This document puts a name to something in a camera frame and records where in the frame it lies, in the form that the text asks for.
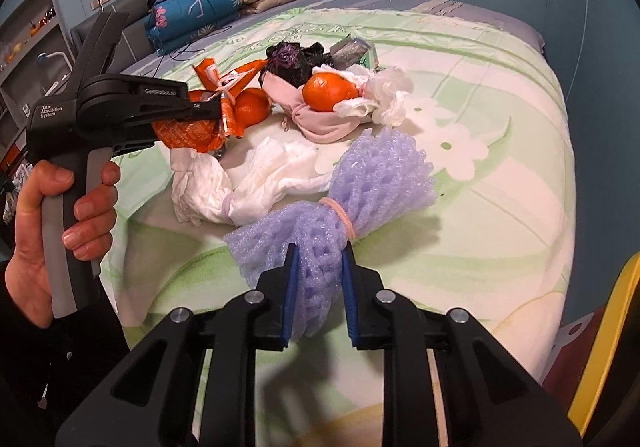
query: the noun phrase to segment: gray headboard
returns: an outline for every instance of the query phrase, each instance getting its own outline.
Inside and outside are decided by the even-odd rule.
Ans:
[[[129,14],[127,26],[122,31],[122,38],[116,47],[113,61],[109,68],[110,72],[119,73],[154,52],[145,33],[145,20],[149,14],[149,9],[146,6],[146,0],[115,0],[104,8],[111,8],[116,12],[127,12]],[[96,13],[71,29],[71,39],[76,55],[82,48],[82,44],[91,27],[94,26],[97,17],[98,14]]]

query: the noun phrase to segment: hand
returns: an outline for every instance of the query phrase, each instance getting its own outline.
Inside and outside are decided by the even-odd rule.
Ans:
[[[108,162],[102,168],[102,184],[74,205],[78,223],[62,236],[64,246],[81,261],[102,258],[111,248],[110,230],[116,222],[113,208],[118,192],[113,186],[120,168]],[[24,315],[40,328],[53,320],[51,289],[42,245],[41,204],[45,196],[67,191],[73,173],[42,160],[36,164],[18,195],[15,211],[15,251],[4,275],[7,291]]]

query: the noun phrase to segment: bed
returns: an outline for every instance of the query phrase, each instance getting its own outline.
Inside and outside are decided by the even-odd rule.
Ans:
[[[300,0],[128,72],[195,88],[191,64],[205,56],[226,71],[280,40],[327,47],[357,34],[375,43],[382,64],[404,68],[414,81],[400,129],[437,157],[439,199],[357,241],[356,259],[421,307],[471,310],[540,380],[574,250],[574,155],[562,91],[532,28],[440,1]],[[231,144],[221,164],[234,184],[265,136],[303,138],[283,132],[282,118],[273,114]],[[450,130],[425,131],[433,119]],[[356,136],[321,146],[316,169],[331,170]],[[487,148],[484,159],[472,159],[471,142]],[[443,158],[444,144],[458,152]],[[134,344],[174,307],[217,308],[247,287],[221,239],[232,227],[176,220],[164,146],[116,161],[123,172],[118,221],[102,278]],[[376,445],[382,377],[382,357],[351,348],[337,309],[316,337],[283,354],[258,353],[258,445]]]

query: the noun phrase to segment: mandarin orange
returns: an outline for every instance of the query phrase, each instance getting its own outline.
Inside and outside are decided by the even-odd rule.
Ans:
[[[316,112],[332,112],[338,102],[359,96],[355,84],[331,72],[316,73],[302,88],[302,98]]]
[[[259,124],[271,114],[271,103],[261,88],[245,88],[236,97],[236,120],[248,128]]]

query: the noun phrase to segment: blue floral quilt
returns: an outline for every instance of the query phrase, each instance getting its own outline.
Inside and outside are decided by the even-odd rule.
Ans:
[[[242,0],[167,0],[153,6],[146,34],[164,55],[235,20],[241,6]]]

